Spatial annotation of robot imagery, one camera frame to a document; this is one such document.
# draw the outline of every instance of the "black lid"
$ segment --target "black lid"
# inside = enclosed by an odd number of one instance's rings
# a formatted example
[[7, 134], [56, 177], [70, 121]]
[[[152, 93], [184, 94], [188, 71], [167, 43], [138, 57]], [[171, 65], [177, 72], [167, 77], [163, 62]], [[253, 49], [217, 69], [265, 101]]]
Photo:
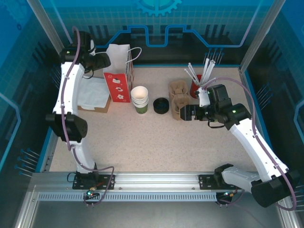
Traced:
[[165, 114], [169, 110], [169, 101], [166, 98], [157, 98], [153, 102], [154, 111], [158, 114]]

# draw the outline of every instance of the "beige countertop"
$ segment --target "beige countertop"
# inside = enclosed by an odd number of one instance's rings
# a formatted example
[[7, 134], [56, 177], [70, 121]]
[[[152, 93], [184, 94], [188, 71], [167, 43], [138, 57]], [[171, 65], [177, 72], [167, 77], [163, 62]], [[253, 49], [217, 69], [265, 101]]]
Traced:
[[[176, 121], [171, 110], [164, 115], [154, 112], [156, 98], [169, 99], [169, 82], [184, 79], [190, 88], [191, 80], [183, 68], [135, 68], [134, 75], [133, 86], [145, 86], [149, 91], [147, 113], [137, 114], [130, 103], [113, 102], [107, 114], [79, 111], [88, 123], [86, 139], [98, 168], [113, 165], [115, 171], [189, 172], [213, 171], [231, 163], [243, 170], [256, 170], [242, 145], [226, 128], [210, 129], [207, 122]], [[210, 78], [213, 77], [240, 81], [237, 68], [214, 68]], [[220, 83], [226, 85], [233, 104], [243, 103], [247, 107], [240, 86]], [[59, 139], [50, 171], [75, 170], [72, 154]]]

